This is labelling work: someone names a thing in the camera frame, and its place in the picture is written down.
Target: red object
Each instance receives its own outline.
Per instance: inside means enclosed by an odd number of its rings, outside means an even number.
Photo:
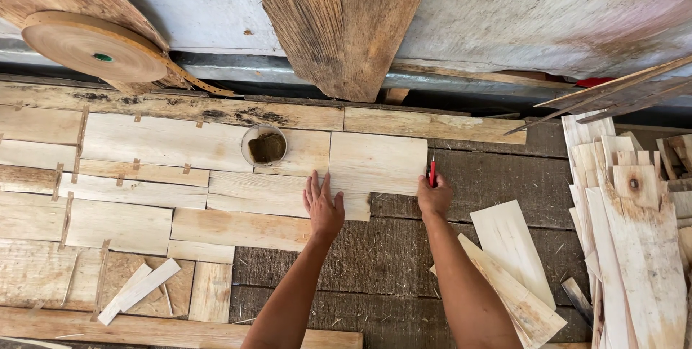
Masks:
[[[584,79],[584,80],[577,80],[576,85],[581,86],[581,87],[586,87],[586,88],[591,88],[597,85],[602,85],[605,82],[610,82],[610,80],[614,80],[615,78],[589,78],[589,79]]]
[[[428,181],[430,187],[435,187],[435,155],[432,156],[432,161],[430,162],[430,175],[428,176]]]

